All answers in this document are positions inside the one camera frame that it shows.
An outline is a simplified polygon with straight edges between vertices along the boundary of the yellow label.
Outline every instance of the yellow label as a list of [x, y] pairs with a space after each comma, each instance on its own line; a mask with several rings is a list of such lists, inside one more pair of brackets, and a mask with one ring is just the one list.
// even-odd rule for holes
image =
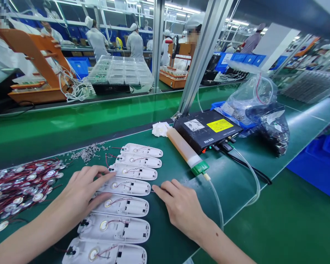
[[214, 130], [215, 133], [217, 133], [227, 128], [233, 127], [234, 125], [230, 124], [225, 119], [220, 119], [207, 124], [207, 126], [210, 127], [212, 130]]

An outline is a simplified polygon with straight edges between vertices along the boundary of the pile of piezo discs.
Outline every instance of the pile of piezo discs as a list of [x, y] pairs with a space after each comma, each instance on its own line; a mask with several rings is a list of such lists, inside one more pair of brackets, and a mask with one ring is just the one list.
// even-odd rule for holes
[[[44, 201], [52, 185], [63, 176], [66, 164], [58, 159], [46, 159], [0, 171], [0, 219], [13, 218], [19, 212]], [[9, 221], [0, 224], [0, 231]]]

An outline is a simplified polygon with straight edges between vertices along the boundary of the factory floor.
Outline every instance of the factory floor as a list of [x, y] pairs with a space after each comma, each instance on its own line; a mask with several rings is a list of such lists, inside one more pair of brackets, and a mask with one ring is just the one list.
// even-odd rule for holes
[[[284, 169], [256, 204], [225, 225], [225, 233], [259, 264], [328, 264], [330, 197]], [[215, 263], [202, 249], [192, 259]]]

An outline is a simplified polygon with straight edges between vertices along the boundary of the tissue paper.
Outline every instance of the tissue paper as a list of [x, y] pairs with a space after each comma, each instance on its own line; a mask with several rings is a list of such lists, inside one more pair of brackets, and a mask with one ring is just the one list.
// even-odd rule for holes
[[153, 130], [151, 133], [157, 137], [159, 136], [167, 137], [166, 132], [168, 131], [169, 128], [170, 126], [167, 122], [158, 122], [156, 124], [153, 124]]

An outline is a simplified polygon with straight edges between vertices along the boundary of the glue syringe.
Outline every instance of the glue syringe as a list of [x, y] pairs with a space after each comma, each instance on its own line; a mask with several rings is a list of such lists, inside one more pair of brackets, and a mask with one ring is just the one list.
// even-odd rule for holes
[[195, 176], [198, 176], [199, 174], [203, 174], [204, 178], [209, 182], [211, 188], [213, 189], [217, 207], [219, 210], [219, 216], [220, 216], [220, 228], [224, 231], [224, 216], [223, 216], [223, 210], [221, 208], [221, 203], [219, 200], [219, 197], [217, 195], [216, 189], [210, 180], [209, 175], [205, 172], [207, 169], [209, 169], [208, 163], [206, 163], [204, 160], [202, 160], [199, 155], [191, 148], [191, 146], [183, 139], [183, 137], [177, 132], [176, 129], [170, 128], [166, 135], [171, 140], [172, 144], [175, 146], [175, 148], [178, 150], [178, 152], [181, 154], [181, 156], [184, 158], [184, 160], [187, 162], [188, 166], [190, 166], [191, 171]]

